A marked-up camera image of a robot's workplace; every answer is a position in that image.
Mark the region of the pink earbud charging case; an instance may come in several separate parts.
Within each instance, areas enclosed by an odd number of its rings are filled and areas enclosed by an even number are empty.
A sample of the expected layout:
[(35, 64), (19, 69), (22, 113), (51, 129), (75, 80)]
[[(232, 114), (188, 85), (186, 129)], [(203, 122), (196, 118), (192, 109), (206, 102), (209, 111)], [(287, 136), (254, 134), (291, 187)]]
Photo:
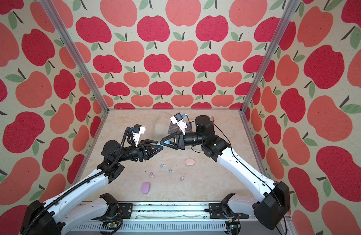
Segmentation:
[(195, 160), (194, 159), (186, 159), (185, 160), (185, 164), (187, 165), (187, 166), (193, 166), (193, 165), (195, 165)]

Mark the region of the blue earbud charging case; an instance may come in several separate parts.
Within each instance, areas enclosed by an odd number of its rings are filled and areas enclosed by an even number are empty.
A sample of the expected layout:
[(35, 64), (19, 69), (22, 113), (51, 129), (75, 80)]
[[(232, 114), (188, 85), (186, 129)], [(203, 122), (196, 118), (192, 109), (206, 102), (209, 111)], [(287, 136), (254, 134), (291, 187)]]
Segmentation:
[(169, 145), (169, 144), (170, 144), (170, 141), (169, 141), (169, 140), (158, 143), (158, 145), (161, 145), (161, 146), (165, 146), (165, 145)]

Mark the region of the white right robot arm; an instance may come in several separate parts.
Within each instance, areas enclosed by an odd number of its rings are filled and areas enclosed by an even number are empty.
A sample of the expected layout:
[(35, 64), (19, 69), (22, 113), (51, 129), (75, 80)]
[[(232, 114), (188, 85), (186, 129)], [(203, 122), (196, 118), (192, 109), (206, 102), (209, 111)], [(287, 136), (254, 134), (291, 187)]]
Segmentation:
[(200, 115), (195, 119), (196, 130), (186, 132), (188, 124), (186, 115), (177, 113), (170, 118), (172, 124), (177, 125), (179, 132), (164, 137), (162, 146), (174, 150), (184, 150), (186, 146), (200, 146), (203, 154), (228, 169), (239, 179), (257, 200), (246, 213), (253, 215), (267, 229), (274, 230), (285, 220), (290, 210), (290, 190), (282, 181), (276, 183), (243, 160), (233, 149), (227, 137), (219, 137), (217, 127), (209, 116)]

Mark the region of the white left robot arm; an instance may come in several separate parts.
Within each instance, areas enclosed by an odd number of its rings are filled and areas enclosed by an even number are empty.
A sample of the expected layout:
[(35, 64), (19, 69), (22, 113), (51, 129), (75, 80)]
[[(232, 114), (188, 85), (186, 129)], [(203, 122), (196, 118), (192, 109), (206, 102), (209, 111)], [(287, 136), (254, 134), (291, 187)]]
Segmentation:
[(143, 140), (138, 145), (124, 147), (115, 140), (105, 143), (101, 154), (104, 160), (86, 178), (68, 190), (43, 203), (35, 201), (26, 209), (20, 229), (22, 235), (64, 235), (80, 223), (97, 218), (103, 221), (120, 221), (122, 209), (109, 193), (96, 202), (85, 205), (80, 213), (70, 214), (84, 199), (114, 181), (124, 170), (122, 161), (151, 159), (163, 150), (164, 144)]

